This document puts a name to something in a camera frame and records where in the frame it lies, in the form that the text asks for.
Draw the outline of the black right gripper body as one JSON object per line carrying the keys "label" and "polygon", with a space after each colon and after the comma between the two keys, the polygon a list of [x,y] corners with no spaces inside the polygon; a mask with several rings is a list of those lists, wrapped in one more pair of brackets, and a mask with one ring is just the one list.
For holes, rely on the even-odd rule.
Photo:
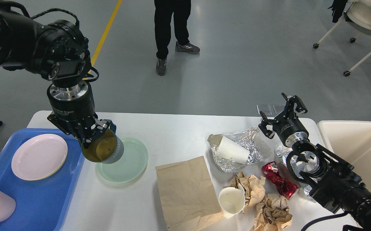
{"label": "black right gripper body", "polygon": [[309,132],[299,118],[281,120],[275,124],[274,131],[286,147],[292,147],[296,142],[307,140],[309,137]]}

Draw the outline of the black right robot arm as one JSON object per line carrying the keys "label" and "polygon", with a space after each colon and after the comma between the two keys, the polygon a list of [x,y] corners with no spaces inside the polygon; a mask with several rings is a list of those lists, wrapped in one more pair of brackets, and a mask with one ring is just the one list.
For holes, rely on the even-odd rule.
{"label": "black right robot arm", "polygon": [[309,132],[299,120],[307,108],[298,96],[287,96],[284,110],[275,118],[267,118],[263,111],[261,132],[269,139],[277,135],[282,144],[292,151],[285,159],[291,176],[311,187],[309,195],[333,215],[315,219],[303,226],[305,231],[317,222],[351,215],[359,227],[344,225],[344,231],[371,231],[371,192],[354,166],[320,144],[309,140]]}

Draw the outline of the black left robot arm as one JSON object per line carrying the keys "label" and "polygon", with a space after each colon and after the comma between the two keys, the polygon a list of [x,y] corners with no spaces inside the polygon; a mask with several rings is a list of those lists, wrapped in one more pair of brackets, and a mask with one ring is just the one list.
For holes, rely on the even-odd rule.
{"label": "black left robot arm", "polygon": [[35,21],[17,2],[0,0],[0,67],[27,70],[50,81],[47,119],[66,135],[89,148],[105,134],[115,133],[111,120],[99,119],[90,82],[99,78],[92,66],[88,39],[80,23]]}

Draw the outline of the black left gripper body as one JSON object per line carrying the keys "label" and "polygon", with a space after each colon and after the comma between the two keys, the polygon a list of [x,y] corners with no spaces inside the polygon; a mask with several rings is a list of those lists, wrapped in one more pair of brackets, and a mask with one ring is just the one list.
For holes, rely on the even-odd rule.
{"label": "black left gripper body", "polygon": [[66,135],[89,135],[95,124],[95,106],[90,83],[71,88],[51,84],[46,92],[52,107],[47,119]]}

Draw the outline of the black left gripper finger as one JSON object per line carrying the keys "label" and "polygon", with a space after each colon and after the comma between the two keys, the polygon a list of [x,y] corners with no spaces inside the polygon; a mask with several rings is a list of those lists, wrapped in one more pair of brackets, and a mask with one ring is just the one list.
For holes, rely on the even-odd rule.
{"label": "black left gripper finger", "polygon": [[107,131],[110,131],[113,135],[115,135],[117,126],[112,120],[94,118],[94,121],[94,124],[90,128],[88,141],[95,141],[104,137]]}
{"label": "black left gripper finger", "polygon": [[91,143],[87,140],[93,135],[92,126],[93,124],[65,124],[65,130],[78,140],[82,148],[88,149]]}

